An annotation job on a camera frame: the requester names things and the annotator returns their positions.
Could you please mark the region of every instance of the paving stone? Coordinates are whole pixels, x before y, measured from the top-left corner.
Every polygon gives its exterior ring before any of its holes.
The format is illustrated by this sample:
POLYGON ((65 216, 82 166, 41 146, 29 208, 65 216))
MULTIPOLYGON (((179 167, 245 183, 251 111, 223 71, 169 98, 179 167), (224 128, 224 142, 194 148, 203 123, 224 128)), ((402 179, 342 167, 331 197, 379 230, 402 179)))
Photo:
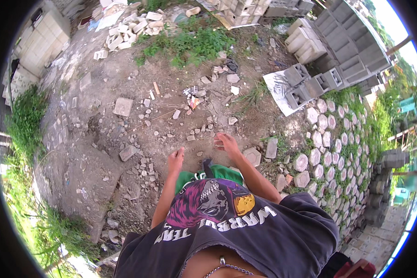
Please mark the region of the paving stone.
POLYGON ((327 129, 327 126, 328 126, 328 124, 327 124, 327 117, 324 114, 318 115, 317 125, 321 129, 324 129, 324 130, 327 129))
POLYGON ((337 122, 335 121, 334 115, 329 115, 327 117, 327 127, 330 130, 334 130, 336 125, 337 125, 337 122))
POLYGON ((345 181, 346 180, 346 168, 343 168, 343 170, 341 170, 340 172, 340 181, 345 181))
POLYGON ((321 136, 321 133, 319 133, 316 130, 312 133, 312 141, 313 145, 317 148, 323 146, 323 138, 321 136))
POLYGON ((323 164, 325 167, 329 167, 332 164, 332 153, 326 151, 323 155, 323 164))
POLYGON ((353 144, 355 142, 354 133, 349 132, 348 134, 348 140, 350 144, 353 144))
POLYGON ((238 81, 240 80, 239 76, 237 74, 228 74, 227 75, 227 82, 228 83, 238 83, 238 81))
POLYGON ((314 178, 321 178, 323 176, 323 171, 324 171, 323 165, 318 164, 313 168, 312 175, 314 178))
POLYGON ((348 143, 348 137, 347 137, 347 134, 346 134, 346 132, 343 132, 342 134, 341 134, 341 143, 343 144, 343 145, 347 145, 347 143, 348 143))
POLYGON ((249 160, 254 167, 257 167, 261 163, 261 153, 255 148, 248 148, 242 152, 242 154, 244 154, 245 158, 249 160))
POLYGON ((178 109, 178 110, 176 110, 175 112, 174 112, 174 114, 173 114, 173 119, 178 119, 178 117, 179 117, 179 114, 180 114, 180 110, 178 109))
POLYGON ((318 110, 320 110, 320 113, 325 113, 327 111, 326 102, 323 99, 319 98, 317 100, 317 108, 318 108, 318 110))
POLYGON ((124 148, 120 153, 119 156, 123 162, 127 161, 130 157, 132 157, 135 153, 139 153, 139 149, 133 147, 132 145, 128 145, 124 148))
POLYGON ((327 104, 327 109, 329 110, 329 112, 335 112, 335 103, 333 101, 327 100, 326 104, 327 104))
POLYGON ((321 159, 320 151, 317 148, 312 149, 309 155, 309 164, 311 164, 312 166, 315 166, 318 163, 320 163, 320 159, 321 159))
POLYGON ((238 121, 238 119, 236 119, 235 117, 229 117, 228 118, 228 124, 229 125, 234 125, 237 121, 238 121))
POLYGON ((330 131, 325 131, 323 134, 323 147, 330 147, 330 131))
POLYGON ((332 166, 327 170, 325 179, 326 181, 332 181, 334 177, 335 177, 335 168, 332 166))
POLYGON ((91 73, 87 73, 79 82, 80 91, 83 91, 89 84, 91 84, 91 73))
POLYGON ((113 113, 117 115, 129 117, 132 105, 133 105, 133 100, 120 97, 116 100, 116 105, 114 106, 113 113))
POLYGON ((272 138, 267 143, 266 158, 276 158, 278 149, 278 138, 272 138))
POLYGON ((318 112, 315 110, 315 108, 310 107, 304 110, 304 114, 306 116, 306 120, 311 125, 317 123, 318 121, 318 112))
POLYGON ((297 187, 306 187, 306 185, 309 183, 310 177, 308 171, 303 171, 295 176, 294 183, 297 187))
POLYGON ((339 106, 337 108, 337 112, 338 112, 338 116, 343 119, 345 117, 345 109, 343 108, 343 106, 339 106))
POLYGON ((343 119, 343 125, 345 127, 345 130, 349 130, 350 129, 350 122, 347 118, 343 119))
POLYGON ((286 178, 283 174, 278 174, 277 176, 277 190, 278 192, 283 191, 283 189, 287 186, 286 178))
POLYGON ((299 172, 303 172, 306 170, 308 163, 309 161, 307 156, 304 153, 300 153, 300 155, 298 155, 298 157, 294 160, 294 169, 299 172))

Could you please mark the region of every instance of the grass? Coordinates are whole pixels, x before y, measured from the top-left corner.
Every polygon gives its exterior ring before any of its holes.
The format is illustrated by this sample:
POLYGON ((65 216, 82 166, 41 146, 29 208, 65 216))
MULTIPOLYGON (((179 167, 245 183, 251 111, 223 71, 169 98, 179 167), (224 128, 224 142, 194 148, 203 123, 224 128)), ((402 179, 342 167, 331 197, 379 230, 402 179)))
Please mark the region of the grass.
MULTIPOLYGON (((3 193, 16 229, 43 269, 62 259, 63 246, 73 256, 96 259, 99 254, 98 246, 88 241, 83 220, 68 218, 38 202, 32 191, 35 155, 45 153, 40 120, 46 107, 47 95, 36 86, 16 98, 13 113, 6 119, 13 153, 7 158, 8 170, 2 176, 3 193)), ((77 275, 68 263, 46 274, 77 275)))

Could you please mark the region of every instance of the graphic print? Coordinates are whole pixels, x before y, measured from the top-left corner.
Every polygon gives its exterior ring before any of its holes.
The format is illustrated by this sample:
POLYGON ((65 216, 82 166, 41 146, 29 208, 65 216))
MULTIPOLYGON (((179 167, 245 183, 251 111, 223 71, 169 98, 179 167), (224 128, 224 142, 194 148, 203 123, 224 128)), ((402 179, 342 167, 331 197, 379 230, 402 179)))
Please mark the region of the graphic print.
POLYGON ((245 215, 254 206, 255 197, 234 181, 203 179, 176 196, 166 222, 180 228, 194 227, 202 219, 217 224, 226 218, 245 215))

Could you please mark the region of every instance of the rock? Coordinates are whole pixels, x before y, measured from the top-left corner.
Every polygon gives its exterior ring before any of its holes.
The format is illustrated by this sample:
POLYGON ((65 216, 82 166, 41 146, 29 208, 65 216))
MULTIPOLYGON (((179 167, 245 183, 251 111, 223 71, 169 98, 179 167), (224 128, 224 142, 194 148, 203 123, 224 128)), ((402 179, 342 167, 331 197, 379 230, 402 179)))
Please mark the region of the rock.
POLYGON ((147 108, 150 107, 150 102, 151 102, 151 100, 149 98, 144 99, 145 107, 147 107, 147 108))
POLYGON ((129 117, 132 105, 133 105, 133 100, 120 97, 116 100, 116 105, 114 107, 113 113, 117 115, 129 117))
POLYGON ((194 7, 194 8, 191 8, 191 9, 185 11, 185 15, 187 17, 191 17, 193 15, 199 14, 200 11, 201 11, 200 7, 194 7))
POLYGON ((300 153, 297 158, 294 160, 294 169, 303 172, 306 170, 307 165, 309 163, 309 160, 307 159, 307 156, 304 153, 300 153))
POLYGON ((278 138, 272 138, 267 143, 266 158, 276 158, 278 150, 278 138))
POLYGON ((239 80, 240 80, 240 78, 237 74, 228 74, 227 75, 227 82, 228 83, 238 83, 239 80))
POLYGON ((312 166, 317 165, 320 163, 321 153, 317 148, 314 148, 312 151, 310 151, 309 155, 309 164, 312 166))
POLYGON ((237 121, 238 121, 238 119, 236 119, 235 117, 229 117, 228 118, 228 124, 229 125, 234 125, 237 121))
POLYGON ((210 84, 211 83, 211 81, 206 76, 201 77, 201 81, 204 84, 210 84))
POLYGON ((304 110, 304 114, 306 115, 306 120, 311 124, 315 124, 318 121, 318 112, 315 108, 310 107, 304 110))
POLYGON ((287 186, 286 178, 283 174, 278 174, 277 176, 277 190, 281 192, 287 186))
POLYGON ((180 110, 176 110, 175 113, 173 114, 173 119, 175 120, 178 119, 179 114, 180 114, 180 110))
POLYGON ((112 227, 113 229, 117 228, 119 226, 119 221, 113 220, 113 219, 107 219, 107 223, 110 227, 112 227))
POLYGON ((124 148, 120 153, 119 156, 122 159, 122 161, 127 161, 130 157, 132 157, 135 153, 139 153, 139 149, 135 148, 131 145, 124 148))
POLYGON ((277 44, 275 43, 275 39, 274 38, 270 38, 270 46, 273 48, 277 47, 277 44))
POLYGON ((306 187, 306 185, 309 183, 310 177, 308 171, 303 171, 295 176, 294 183, 297 187, 306 187))
POLYGON ((248 148, 242 154, 244 154, 245 158, 249 160, 254 167, 257 167, 261 163, 261 153, 255 148, 248 148))

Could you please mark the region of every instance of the broken concrete piece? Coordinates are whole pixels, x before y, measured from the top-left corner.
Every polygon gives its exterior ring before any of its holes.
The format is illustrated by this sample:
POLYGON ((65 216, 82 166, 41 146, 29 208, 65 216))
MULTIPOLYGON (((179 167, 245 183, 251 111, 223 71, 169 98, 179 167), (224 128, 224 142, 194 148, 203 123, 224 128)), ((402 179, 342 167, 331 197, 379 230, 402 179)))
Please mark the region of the broken concrete piece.
POLYGON ((132 157, 135 153, 139 153, 139 149, 133 147, 132 145, 128 145, 124 148, 120 153, 119 156, 123 162, 127 161, 130 157, 132 157))
POLYGON ((120 97, 116 100, 116 105, 114 107, 113 113, 128 117, 130 116, 132 105, 133 105, 133 100, 120 97))
POLYGON ((189 10, 185 11, 185 15, 186 15, 187 17, 191 17, 191 16, 193 16, 193 15, 197 15, 197 14, 199 14, 199 13, 200 13, 200 11, 201 11, 201 8, 200 8, 200 7, 194 7, 194 8, 192 8, 192 9, 189 9, 189 10))
POLYGON ((278 138, 272 138, 267 143, 266 158, 276 158, 278 150, 278 138))
POLYGON ((240 80, 240 78, 237 74, 228 74, 227 75, 227 82, 228 83, 238 83, 239 80, 240 80))
POLYGON ((201 81, 204 84, 210 84, 211 83, 211 81, 206 76, 201 77, 201 81))
POLYGON ((173 119, 175 120, 178 119, 179 114, 180 114, 180 110, 176 110, 175 113, 173 114, 173 119))
POLYGON ((79 82, 80 91, 83 91, 89 84, 91 84, 91 73, 87 73, 79 82))

